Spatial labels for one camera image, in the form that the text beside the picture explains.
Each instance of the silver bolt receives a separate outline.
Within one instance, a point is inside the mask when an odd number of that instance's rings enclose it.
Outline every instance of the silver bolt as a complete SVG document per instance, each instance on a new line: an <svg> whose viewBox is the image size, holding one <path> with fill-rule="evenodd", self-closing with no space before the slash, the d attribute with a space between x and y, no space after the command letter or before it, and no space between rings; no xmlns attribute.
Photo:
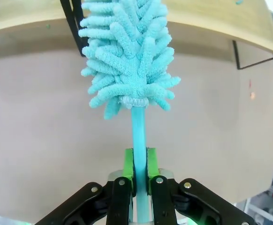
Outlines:
<svg viewBox="0 0 273 225"><path fill-rule="evenodd" d="M91 191L94 193L94 192L98 191L98 188L97 187L92 187Z"/></svg>
<svg viewBox="0 0 273 225"><path fill-rule="evenodd" d="M119 184L120 184L120 185L124 185L124 184L125 184L125 180L120 180L120 181L119 181Z"/></svg>
<svg viewBox="0 0 273 225"><path fill-rule="evenodd" d="M186 183L184 183L183 186L184 186L185 188L190 188L192 185L191 185L190 183L186 182Z"/></svg>
<svg viewBox="0 0 273 225"><path fill-rule="evenodd" d="M158 178L156 179L156 182L157 182L158 184L161 184L162 182L164 182L164 180L163 180L161 177L158 177Z"/></svg>

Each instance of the white tabletop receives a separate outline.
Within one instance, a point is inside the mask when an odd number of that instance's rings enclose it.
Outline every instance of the white tabletop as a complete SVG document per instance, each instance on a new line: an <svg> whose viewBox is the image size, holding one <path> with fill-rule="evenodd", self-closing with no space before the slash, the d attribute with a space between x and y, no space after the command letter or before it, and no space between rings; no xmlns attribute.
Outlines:
<svg viewBox="0 0 273 225"><path fill-rule="evenodd" d="M237 70L231 40L170 24L172 110L146 110L147 145L177 181L194 178L235 203L273 177L273 61ZM105 184L132 146L129 111L91 109L73 40L12 48L0 57L0 215L37 222L84 184ZM271 57L238 43L241 65Z"/></svg>

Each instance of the blue microfiber duster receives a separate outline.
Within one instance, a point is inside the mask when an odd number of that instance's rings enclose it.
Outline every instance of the blue microfiber duster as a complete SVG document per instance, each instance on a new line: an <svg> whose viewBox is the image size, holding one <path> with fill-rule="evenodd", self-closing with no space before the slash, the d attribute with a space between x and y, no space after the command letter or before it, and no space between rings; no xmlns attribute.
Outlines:
<svg viewBox="0 0 273 225"><path fill-rule="evenodd" d="M89 16L81 21L81 37L89 37L83 48L88 58L83 76L93 76L89 94L96 108L107 102L104 118L120 109L131 109L134 163L137 185L138 222L146 222L146 139L144 109L158 104L170 110L165 98L173 99L169 88L180 82L166 72L174 59L168 33L167 7L160 0L87 0L82 4Z"/></svg>

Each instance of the green gripper pad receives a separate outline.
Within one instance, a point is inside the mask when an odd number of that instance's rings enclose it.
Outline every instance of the green gripper pad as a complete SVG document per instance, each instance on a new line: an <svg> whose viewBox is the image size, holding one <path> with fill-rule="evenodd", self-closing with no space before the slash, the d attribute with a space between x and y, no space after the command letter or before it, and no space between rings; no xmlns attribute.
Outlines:
<svg viewBox="0 0 273 225"><path fill-rule="evenodd" d="M125 150L125 157L124 157L124 168L123 168L123 177L128 178L131 183L133 179L133 149L126 149Z"/></svg>
<svg viewBox="0 0 273 225"><path fill-rule="evenodd" d="M149 178L149 195L151 195L150 181L153 177L160 175L157 163L157 155L155 148L147 148L147 172Z"/></svg>

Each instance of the beige surface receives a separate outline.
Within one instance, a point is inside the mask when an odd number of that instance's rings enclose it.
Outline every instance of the beige surface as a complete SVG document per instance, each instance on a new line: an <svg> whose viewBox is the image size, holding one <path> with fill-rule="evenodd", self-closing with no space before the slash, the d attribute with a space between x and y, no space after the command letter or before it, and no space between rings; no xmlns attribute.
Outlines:
<svg viewBox="0 0 273 225"><path fill-rule="evenodd" d="M266 190L273 177L273 62L238 71L230 40L178 24L169 30L175 48L169 72L182 82L170 112L146 111L147 145L158 149L160 167L177 181L197 179L231 203ZM80 76L85 58L69 31L4 49L0 215L37 222L85 183L105 184L122 168L132 145L130 114L105 121L103 107L88 106L91 80ZM270 57L241 43L239 52L242 66Z"/></svg>
<svg viewBox="0 0 273 225"><path fill-rule="evenodd" d="M236 5L235 0L163 2L168 6L171 22L219 32L273 52L273 20L264 0L244 0L240 5ZM63 18L59 0L0 0L0 30Z"/></svg>

